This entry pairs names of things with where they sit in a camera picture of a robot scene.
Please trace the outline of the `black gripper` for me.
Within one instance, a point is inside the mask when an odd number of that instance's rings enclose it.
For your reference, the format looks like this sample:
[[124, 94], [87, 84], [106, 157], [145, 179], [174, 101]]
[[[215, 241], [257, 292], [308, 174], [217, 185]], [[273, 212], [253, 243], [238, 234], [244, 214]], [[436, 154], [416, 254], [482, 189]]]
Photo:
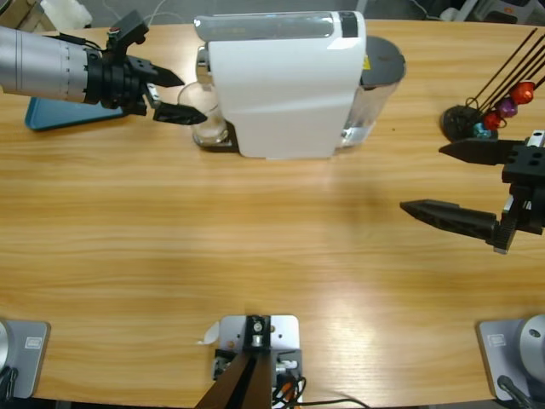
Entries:
[[515, 230], [542, 235], [543, 147], [529, 146], [524, 141], [468, 138], [445, 145], [439, 152], [470, 164], [503, 166], [502, 182], [512, 185], [502, 219], [494, 213], [432, 199], [400, 202], [402, 210], [434, 228], [480, 239], [501, 254], [508, 253]]
[[[101, 104], [107, 109], [120, 108], [125, 114], [145, 116], [147, 84], [164, 88], [185, 84], [171, 70], [139, 57], [97, 49], [87, 49], [86, 56], [86, 102], [91, 105]], [[195, 107], [166, 102], [160, 102], [153, 114], [154, 121], [168, 124], [194, 125], [207, 119]]]

